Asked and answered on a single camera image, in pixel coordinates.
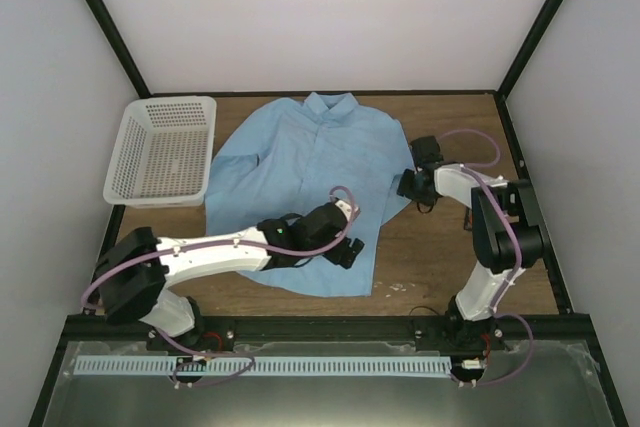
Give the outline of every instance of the button-down shirt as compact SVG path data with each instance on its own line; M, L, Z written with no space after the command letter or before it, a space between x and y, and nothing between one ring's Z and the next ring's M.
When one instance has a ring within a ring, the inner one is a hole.
M345 270L323 257L300 268L243 272L263 284L323 297L370 295L380 226L408 201L396 194L413 168L402 126L351 94L278 99L256 110L213 160L205 197L207 233L242 230L269 218L306 215L348 187L360 215L348 236L365 247Z

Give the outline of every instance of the wooden surface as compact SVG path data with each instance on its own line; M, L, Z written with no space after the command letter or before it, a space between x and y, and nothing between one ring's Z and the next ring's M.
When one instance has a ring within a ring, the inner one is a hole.
M218 99L216 151L255 109L271 98ZM470 127L493 136L502 161L486 170L516 178L493 98L474 96L359 97L362 105L388 112L402 122L407 140ZM470 134L442 141L446 159L487 162L493 149ZM410 204L384 225L377 247L372 295L317 298L267 287L239 274L228 273L185 282L174 288L196 299L207 315L405 315L417 305L443 312L447 302L466 283L475 257L471 234L462 229L464 207L441 199L432 213L420 214ZM205 233L204 207L125 212L120 236L144 225L156 236L196 237ZM518 279L502 301L502 312L557 313L551 287L541 263Z

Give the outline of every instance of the black metal frame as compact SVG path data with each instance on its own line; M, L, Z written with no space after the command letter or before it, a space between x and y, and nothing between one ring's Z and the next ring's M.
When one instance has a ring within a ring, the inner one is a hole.
M527 164L516 137L506 105L518 78L533 55L544 32L551 23L563 0L546 0L522 47L509 68L498 91L495 90L418 90L418 91L361 91L357 95L447 95L447 94L489 94L493 95L498 114L505 131L509 149L513 157L516 172L520 178L529 178ZM120 35L106 5L102 0L86 0L96 20L127 76L140 98L152 96L182 95L178 93L153 94L149 91L131 53ZM273 96L305 95L306 92L215 92L214 97L233 96ZM120 224L124 215L124 206L114 207L100 253L104 253L116 243ZM571 301L553 251L545 255L545 265L558 310L562 315L536 315L526 319L531 324L534 335L542 340L583 340L592 357L600 365L599 377L607 402L616 425L628 425L620 404L615 386L611 379L600 344L588 315L573 312ZM416 342L417 349L428 349L430 344L417 336L430 325L444 322L439 316L432 317L205 317L209 326L229 329L234 332L235 341L355 341L355 340L396 340ZM525 338L522 326L511 320L500 320L500 328L505 339ZM41 425L51 398L67 344L72 341L144 341L147 340L149 327L142 323L121 327L110 327L101 318L93 315L69 316L65 323L60 341L53 355L49 372L40 397L34 409L30 426Z

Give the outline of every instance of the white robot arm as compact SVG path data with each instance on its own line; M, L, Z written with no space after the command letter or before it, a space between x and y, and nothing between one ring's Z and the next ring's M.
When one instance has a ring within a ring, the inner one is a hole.
M333 198L306 216L268 219L220 236L155 238L148 227L136 229L98 260L96 273L103 280L91 290L99 289L107 323L140 320L178 337L194 329L198 314L192 301L170 287L223 272L295 268L316 255L348 269L364 247L359 239L346 237L358 213L355 202ZM150 258L135 263L140 256Z
M476 265L447 312L458 324L454 330L464 330L494 316L515 279L543 256L549 236L528 180L492 178L445 162L432 136L413 141L411 147L416 171L405 171L398 194L431 209L439 197L450 197L472 214Z

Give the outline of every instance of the perforated basket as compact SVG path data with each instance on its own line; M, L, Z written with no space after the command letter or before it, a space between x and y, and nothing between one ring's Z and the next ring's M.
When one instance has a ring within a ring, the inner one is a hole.
M181 207L204 200L213 155L211 97L137 100L127 106L104 199L131 207Z

